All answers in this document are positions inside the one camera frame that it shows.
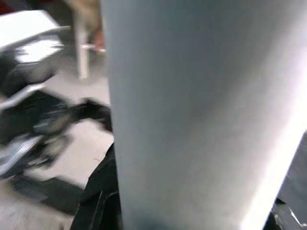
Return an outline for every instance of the silver metal object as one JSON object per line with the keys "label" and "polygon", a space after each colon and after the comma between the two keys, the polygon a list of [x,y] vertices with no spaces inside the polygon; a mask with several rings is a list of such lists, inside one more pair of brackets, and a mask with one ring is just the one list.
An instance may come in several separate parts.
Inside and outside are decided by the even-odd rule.
{"label": "silver metal object", "polygon": [[28,11],[31,7],[26,0],[4,0],[14,11]]}
{"label": "silver metal object", "polygon": [[260,230],[307,127],[307,2],[103,2],[125,229]]}
{"label": "silver metal object", "polygon": [[68,28],[59,26],[45,11],[20,11],[2,15],[0,24],[0,52],[39,34]]}
{"label": "silver metal object", "polygon": [[89,77],[90,59],[89,51],[94,50],[98,54],[104,54],[105,49],[96,49],[94,45],[88,43],[88,32],[86,30],[85,22],[78,15],[74,15],[74,32],[76,41],[77,65],[79,79],[84,80]]}
{"label": "silver metal object", "polygon": [[42,136],[13,140],[0,153],[0,176],[7,173],[25,154],[30,153],[31,149],[41,140]]}
{"label": "silver metal object", "polygon": [[44,84],[35,84],[35,85],[28,85],[24,87],[19,92],[15,93],[12,97],[0,102],[0,112],[2,110],[15,107],[24,99],[32,95],[34,92],[41,90],[45,87]]}

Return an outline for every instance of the chair leg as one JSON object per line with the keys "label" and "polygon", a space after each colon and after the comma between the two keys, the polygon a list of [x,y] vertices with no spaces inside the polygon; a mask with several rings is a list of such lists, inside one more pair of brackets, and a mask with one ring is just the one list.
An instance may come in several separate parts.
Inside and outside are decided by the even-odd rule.
{"label": "chair leg", "polygon": [[79,79],[86,79],[89,76],[89,51],[84,48],[87,43],[87,31],[85,23],[82,19],[75,14],[74,15],[74,32],[75,32],[75,44],[77,54],[77,65]]}

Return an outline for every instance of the gray pillar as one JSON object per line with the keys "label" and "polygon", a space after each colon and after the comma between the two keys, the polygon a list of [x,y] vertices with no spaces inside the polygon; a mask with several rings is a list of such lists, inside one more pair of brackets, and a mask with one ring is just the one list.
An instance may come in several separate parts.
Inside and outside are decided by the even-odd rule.
{"label": "gray pillar", "polygon": [[105,0],[126,230],[260,230],[306,128],[307,2]]}

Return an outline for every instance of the floor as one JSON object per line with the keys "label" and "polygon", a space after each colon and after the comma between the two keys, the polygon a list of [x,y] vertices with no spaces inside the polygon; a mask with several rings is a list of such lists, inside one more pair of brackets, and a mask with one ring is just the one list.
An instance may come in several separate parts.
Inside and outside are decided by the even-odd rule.
{"label": "floor", "polygon": [[[104,58],[95,59],[91,77],[80,81],[77,78],[75,58],[67,56],[58,74],[46,83],[49,91],[67,97],[72,103],[84,97],[93,97],[109,104]],[[73,143],[58,162],[48,170],[30,172],[42,179],[62,176],[80,186],[85,186],[92,170],[103,159],[113,137],[98,130],[91,122],[76,125],[69,131]],[[48,207],[15,194],[8,185],[0,182],[0,229],[1,230],[68,230],[72,218]]]}

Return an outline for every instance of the black object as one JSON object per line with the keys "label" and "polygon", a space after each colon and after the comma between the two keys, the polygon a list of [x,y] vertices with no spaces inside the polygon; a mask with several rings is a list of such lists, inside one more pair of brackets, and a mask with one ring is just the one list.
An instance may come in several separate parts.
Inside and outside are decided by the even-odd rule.
{"label": "black object", "polygon": [[37,91],[17,106],[0,113],[0,144],[7,145],[13,138],[23,134],[39,134],[39,126],[48,126],[62,119],[69,108],[62,98]]}
{"label": "black object", "polygon": [[59,31],[47,31],[13,44],[10,49],[6,47],[8,50],[0,54],[1,94],[10,97],[29,84],[45,82],[56,73],[64,50],[55,34]]}
{"label": "black object", "polygon": [[90,176],[71,230],[121,230],[114,145]]}
{"label": "black object", "polygon": [[3,0],[7,5],[9,5],[15,11],[27,11],[33,8],[25,0]]}
{"label": "black object", "polygon": [[84,103],[72,108],[75,120],[92,119],[102,125],[103,130],[112,132],[111,110],[93,99],[86,98]]}
{"label": "black object", "polygon": [[269,217],[264,225],[263,230],[282,230],[278,223],[276,222],[276,219],[274,217],[274,214],[270,212]]}
{"label": "black object", "polygon": [[32,201],[43,203],[68,215],[74,215],[83,189],[60,178],[39,181],[26,175],[9,180],[11,188]]}

